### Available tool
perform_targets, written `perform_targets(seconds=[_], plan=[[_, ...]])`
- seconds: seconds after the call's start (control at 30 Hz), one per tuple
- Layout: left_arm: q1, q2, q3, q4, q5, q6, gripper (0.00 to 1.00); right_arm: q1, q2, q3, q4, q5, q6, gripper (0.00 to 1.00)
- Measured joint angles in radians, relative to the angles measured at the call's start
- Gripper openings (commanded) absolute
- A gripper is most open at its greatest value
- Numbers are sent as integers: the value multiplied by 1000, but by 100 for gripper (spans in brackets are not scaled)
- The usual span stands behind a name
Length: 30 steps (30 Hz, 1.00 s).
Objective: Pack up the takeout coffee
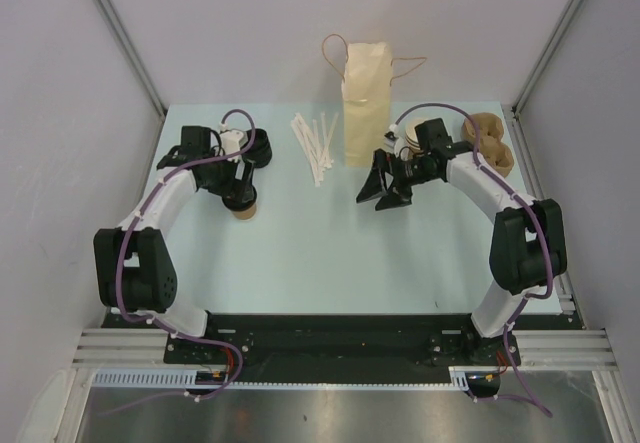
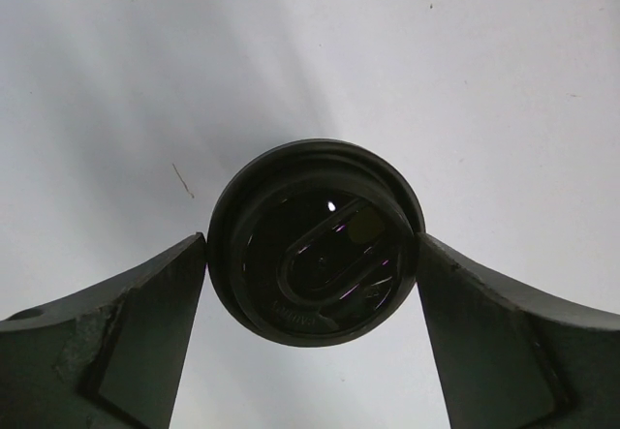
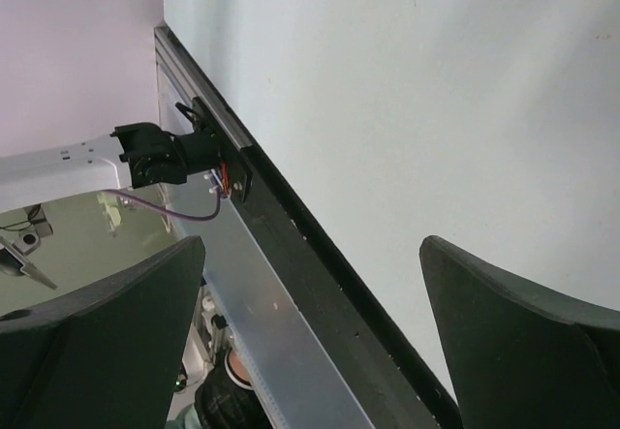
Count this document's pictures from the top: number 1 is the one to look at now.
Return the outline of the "brown paper coffee cup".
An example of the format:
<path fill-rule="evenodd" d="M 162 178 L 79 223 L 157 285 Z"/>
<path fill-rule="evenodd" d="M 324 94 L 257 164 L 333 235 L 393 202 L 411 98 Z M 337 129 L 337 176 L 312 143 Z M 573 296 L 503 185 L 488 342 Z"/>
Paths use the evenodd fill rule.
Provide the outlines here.
<path fill-rule="evenodd" d="M 247 206 L 242 210 L 234 211 L 233 214 L 238 220 L 247 221 L 252 219 L 255 216 L 256 212 L 257 212 L 257 204 L 252 203 L 251 205 Z"/>

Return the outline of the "tan paper bag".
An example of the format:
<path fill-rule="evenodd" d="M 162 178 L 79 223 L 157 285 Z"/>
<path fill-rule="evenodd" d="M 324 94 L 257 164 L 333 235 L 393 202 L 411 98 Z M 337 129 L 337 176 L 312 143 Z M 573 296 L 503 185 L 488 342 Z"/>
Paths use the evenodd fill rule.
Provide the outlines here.
<path fill-rule="evenodd" d="M 339 39 L 344 47 L 343 66 L 334 63 L 327 53 L 332 38 Z M 321 51 L 341 77 L 345 163 L 354 168 L 368 167 L 388 132 L 393 82 L 422 66 L 426 58 L 395 57 L 386 42 L 349 43 L 337 33 L 324 38 Z"/>

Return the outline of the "black plastic cup lid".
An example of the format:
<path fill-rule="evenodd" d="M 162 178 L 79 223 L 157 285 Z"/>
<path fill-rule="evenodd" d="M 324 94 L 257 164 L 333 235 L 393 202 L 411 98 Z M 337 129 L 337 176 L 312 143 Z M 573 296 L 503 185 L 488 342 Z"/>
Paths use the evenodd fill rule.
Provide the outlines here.
<path fill-rule="evenodd" d="M 252 208 L 257 201 L 257 191 L 254 186 L 243 190 L 240 194 L 228 195 L 222 198 L 223 205 L 232 212 L 243 212 Z"/>

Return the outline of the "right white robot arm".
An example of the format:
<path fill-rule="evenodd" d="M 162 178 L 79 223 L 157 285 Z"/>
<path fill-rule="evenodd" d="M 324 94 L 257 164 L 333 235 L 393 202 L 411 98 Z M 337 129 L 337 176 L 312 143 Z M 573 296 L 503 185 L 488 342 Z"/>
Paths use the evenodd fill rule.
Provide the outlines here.
<path fill-rule="evenodd" d="M 440 119 L 418 125 L 420 151 L 378 148 L 359 203 L 373 200 L 378 211 L 411 204 L 413 188 L 441 180 L 464 193 L 493 225 L 489 267 L 493 277 L 472 312 L 474 331 L 461 339 L 463 356 L 484 364 L 497 352 L 495 337 L 513 327 L 526 304 L 551 296 L 555 277 L 567 267 L 563 216 L 553 199 L 536 200 L 515 190 L 468 141 L 455 142 Z"/>

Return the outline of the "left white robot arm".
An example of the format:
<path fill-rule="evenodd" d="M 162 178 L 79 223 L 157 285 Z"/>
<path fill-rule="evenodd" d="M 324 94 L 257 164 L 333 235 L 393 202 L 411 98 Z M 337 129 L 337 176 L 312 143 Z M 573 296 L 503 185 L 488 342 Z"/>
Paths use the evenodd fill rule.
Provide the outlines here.
<path fill-rule="evenodd" d="M 258 193 L 255 169 L 272 158 L 265 130 L 184 126 L 180 141 L 156 166 L 156 182 L 117 227 L 100 229 L 93 247 L 101 302 L 131 322 L 154 322 L 187 335 L 197 361 L 214 360 L 220 337 L 207 329 L 208 314 L 178 295 L 178 276 L 165 238 L 181 210 L 199 191 L 220 198 L 239 220 L 252 218 Z"/>

